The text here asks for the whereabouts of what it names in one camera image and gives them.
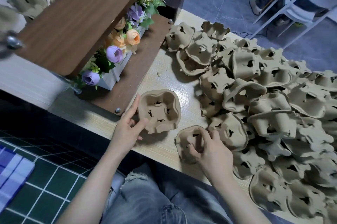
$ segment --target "green tiled wall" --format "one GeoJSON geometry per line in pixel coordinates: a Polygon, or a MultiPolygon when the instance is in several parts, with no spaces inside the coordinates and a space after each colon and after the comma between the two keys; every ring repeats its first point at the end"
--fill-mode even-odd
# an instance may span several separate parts
{"type": "Polygon", "coordinates": [[[0,130],[0,145],[33,161],[27,182],[0,214],[0,224],[52,224],[81,188],[97,160],[58,141],[0,130]]]}

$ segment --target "brown wooden board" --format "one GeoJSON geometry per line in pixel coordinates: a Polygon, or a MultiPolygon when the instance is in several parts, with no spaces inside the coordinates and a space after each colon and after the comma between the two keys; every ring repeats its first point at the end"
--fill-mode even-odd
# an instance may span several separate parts
{"type": "Polygon", "coordinates": [[[122,115],[129,105],[132,97],[137,91],[138,86],[158,54],[158,50],[165,39],[165,35],[170,29],[168,19],[153,15],[154,24],[144,33],[141,42],[137,46],[136,55],[132,55],[123,69],[120,80],[111,91],[102,87],[85,86],[78,97],[87,100],[98,107],[115,113],[116,108],[121,111],[117,115],[122,115]]]}
{"type": "Polygon", "coordinates": [[[77,75],[136,0],[56,0],[19,33],[17,55],[77,75]]]}

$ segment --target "table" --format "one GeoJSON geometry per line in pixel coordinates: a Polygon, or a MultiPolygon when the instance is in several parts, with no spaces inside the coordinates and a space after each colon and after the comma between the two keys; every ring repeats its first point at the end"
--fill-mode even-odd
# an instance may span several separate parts
{"type": "MultiPolygon", "coordinates": [[[[196,30],[201,30],[201,24],[204,22],[204,19],[182,10],[176,24],[179,24],[182,21],[195,27],[196,30]]],[[[232,33],[230,33],[229,36],[232,40],[242,39],[232,33]]],[[[0,89],[47,109],[49,112],[88,129],[91,132],[99,134],[107,139],[111,138],[116,123],[119,120],[118,116],[80,100],[74,95],[74,92],[71,89],[62,92],[62,90],[64,90],[64,85],[60,84],[57,79],[49,76],[49,73],[46,70],[37,67],[34,64],[27,63],[27,61],[20,59],[17,56],[14,58],[16,60],[15,65],[23,67],[21,69],[17,68],[17,72],[20,76],[17,74],[7,76],[7,81],[0,81],[0,89]],[[35,79],[34,83],[32,82],[29,85],[23,84],[25,82],[25,77],[35,79]]],[[[11,64],[13,63],[11,63],[10,60],[7,60],[6,66],[0,62],[0,76],[2,73],[5,75],[6,72],[6,70],[2,70],[1,68],[3,67],[6,69],[6,67],[11,64]]],[[[187,165],[180,162],[174,144],[174,138],[181,129],[192,125],[200,125],[204,128],[208,126],[207,119],[201,116],[199,99],[195,96],[195,90],[198,89],[198,84],[198,77],[189,77],[180,71],[175,54],[166,53],[164,50],[160,49],[137,92],[142,94],[149,90],[163,88],[174,91],[179,97],[182,118],[178,124],[178,128],[173,131],[151,135],[148,135],[146,131],[143,131],[141,136],[144,139],[137,143],[133,150],[209,184],[209,181],[202,174],[198,165],[187,165]]],[[[239,180],[236,177],[235,179],[248,194],[250,179],[239,180]]],[[[274,214],[296,224],[322,223],[321,217],[305,220],[298,219],[290,213],[281,211],[277,211],[274,214]]]]}

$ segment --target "white wooden flower pot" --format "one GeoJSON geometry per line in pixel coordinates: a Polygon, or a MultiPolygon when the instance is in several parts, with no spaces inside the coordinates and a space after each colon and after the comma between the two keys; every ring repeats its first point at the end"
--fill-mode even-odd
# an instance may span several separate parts
{"type": "MultiPolygon", "coordinates": [[[[139,32],[139,36],[142,37],[145,32],[145,28],[139,26],[137,27],[137,31],[139,32]]],[[[111,69],[109,73],[104,73],[102,78],[98,82],[98,86],[111,90],[116,82],[119,81],[119,76],[122,73],[131,55],[132,52],[128,52],[121,62],[115,64],[115,68],[111,69]]]]}

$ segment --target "flower arrangement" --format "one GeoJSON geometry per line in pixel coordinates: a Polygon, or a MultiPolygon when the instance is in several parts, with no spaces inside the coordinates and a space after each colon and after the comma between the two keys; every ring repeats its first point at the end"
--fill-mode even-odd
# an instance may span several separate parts
{"type": "Polygon", "coordinates": [[[165,0],[137,0],[73,80],[74,86],[82,88],[91,85],[97,89],[104,73],[109,73],[128,52],[136,54],[141,40],[139,27],[148,29],[154,23],[151,16],[159,14],[157,7],[165,6],[164,2],[165,0]]]}

